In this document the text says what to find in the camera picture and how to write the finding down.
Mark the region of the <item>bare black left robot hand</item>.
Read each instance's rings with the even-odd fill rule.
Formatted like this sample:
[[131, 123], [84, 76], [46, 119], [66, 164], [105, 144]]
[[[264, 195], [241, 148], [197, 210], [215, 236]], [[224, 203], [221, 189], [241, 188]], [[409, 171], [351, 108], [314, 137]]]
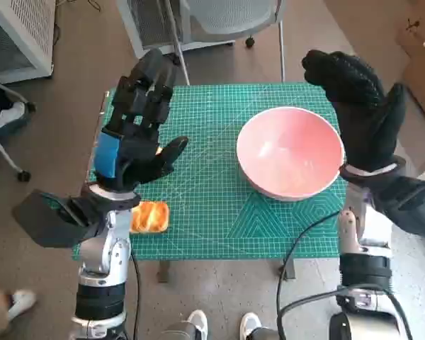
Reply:
[[188, 137], [178, 136], [161, 147], [159, 128], [169, 117], [175, 79], [174, 68], [158, 49], [147, 52], [128, 76], [120, 78], [93, 158], [101, 186], [129, 192], [174, 170]]

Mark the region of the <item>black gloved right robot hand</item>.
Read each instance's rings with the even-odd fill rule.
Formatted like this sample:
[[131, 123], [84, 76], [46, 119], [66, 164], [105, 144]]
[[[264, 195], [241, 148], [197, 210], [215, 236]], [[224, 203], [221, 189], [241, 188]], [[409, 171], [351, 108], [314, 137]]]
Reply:
[[310, 50], [302, 66], [305, 81], [321, 87], [334, 107], [347, 164], [367, 172], [391, 165], [406, 112], [404, 86], [386, 93], [372, 67], [339, 51]]

